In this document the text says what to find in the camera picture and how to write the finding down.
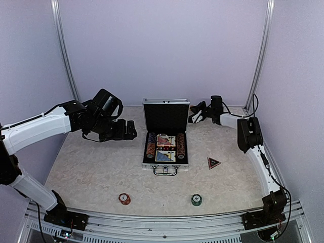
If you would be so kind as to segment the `black triangular button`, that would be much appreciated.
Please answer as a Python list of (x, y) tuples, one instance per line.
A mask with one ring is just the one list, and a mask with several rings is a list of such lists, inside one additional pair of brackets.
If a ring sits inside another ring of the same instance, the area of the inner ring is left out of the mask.
[(207, 159), (208, 159), (208, 166), (210, 170), (221, 164), (220, 161), (213, 159), (211, 157), (208, 157)]

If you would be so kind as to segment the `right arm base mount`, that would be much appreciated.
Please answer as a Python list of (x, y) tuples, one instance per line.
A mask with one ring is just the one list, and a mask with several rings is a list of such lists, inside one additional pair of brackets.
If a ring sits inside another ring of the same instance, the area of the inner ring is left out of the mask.
[(247, 212), (242, 215), (245, 230), (279, 223), (286, 219), (284, 208), (287, 205), (287, 197), (283, 189), (276, 192), (271, 191), (269, 195), (262, 198), (262, 202), (262, 210)]

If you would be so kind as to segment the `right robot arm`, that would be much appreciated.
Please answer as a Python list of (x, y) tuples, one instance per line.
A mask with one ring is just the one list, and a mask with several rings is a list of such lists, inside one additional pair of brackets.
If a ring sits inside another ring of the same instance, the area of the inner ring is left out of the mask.
[(285, 206), (291, 201), (291, 196), (276, 179), (266, 155), (260, 123), (256, 117), (256, 111), (259, 108), (259, 99), (256, 94), (253, 94), (252, 108), (253, 112), (249, 115), (234, 114), (223, 102), (221, 96), (214, 95), (211, 96), (209, 105), (202, 101), (190, 107), (192, 115), (188, 122), (196, 124), (206, 118), (211, 118), (214, 124), (236, 130), (237, 145), (255, 166), (263, 187), (263, 210), (259, 213), (259, 221), (269, 225), (279, 213), (283, 213)]

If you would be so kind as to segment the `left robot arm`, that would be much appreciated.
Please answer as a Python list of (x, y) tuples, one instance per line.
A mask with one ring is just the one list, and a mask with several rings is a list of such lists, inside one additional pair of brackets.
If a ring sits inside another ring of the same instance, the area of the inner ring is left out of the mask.
[(16, 153), (44, 139), (81, 131), (98, 134), (98, 142), (133, 140), (137, 137), (134, 122), (120, 119), (123, 105), (120, 100), (97, 102), (94, 99), (80, 103), (69, 101), (30, 119), (1, 128), (1, 184), (9, 185), (23, 196), (33, 200), (60, 225), (71, 220), (71, 214), (55, 191), (19, 167)]

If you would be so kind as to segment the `blue playing card deck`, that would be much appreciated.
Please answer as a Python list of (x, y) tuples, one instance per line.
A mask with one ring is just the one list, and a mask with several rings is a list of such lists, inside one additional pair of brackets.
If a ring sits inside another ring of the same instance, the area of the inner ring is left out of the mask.
[(155, 154), (156, 162), (175, 162), (176, 161), (176, 152), (159, 152), (156, 151)]

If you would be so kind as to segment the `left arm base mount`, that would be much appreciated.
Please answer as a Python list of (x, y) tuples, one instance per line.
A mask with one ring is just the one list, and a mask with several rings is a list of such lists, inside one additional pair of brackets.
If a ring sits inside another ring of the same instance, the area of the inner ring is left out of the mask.
[(85, 231), (89, 216), (87, 214), (68, 211), (61, 196), (54, 190), (52, 192), (56, 198), (57, 205), (46, 212), (44, 221), (70, 229)]

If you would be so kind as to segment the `aluminium poker case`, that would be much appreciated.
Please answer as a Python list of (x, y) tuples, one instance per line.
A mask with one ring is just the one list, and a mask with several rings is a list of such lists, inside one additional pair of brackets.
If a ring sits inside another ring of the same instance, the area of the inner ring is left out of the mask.
[(145, 98), (143, 111), (146, 125), (142, 167), (156, 176), (176, 176), (189, 168), (187, 126), (188, 99)]

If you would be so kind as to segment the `red playing card deck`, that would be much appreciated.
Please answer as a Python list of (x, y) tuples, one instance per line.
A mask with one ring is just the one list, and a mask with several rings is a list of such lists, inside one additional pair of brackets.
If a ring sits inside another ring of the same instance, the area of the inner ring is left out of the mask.
[(176, 147), (176, 137), (166, 134), (158, 134), (156, 137), (157, 147)]

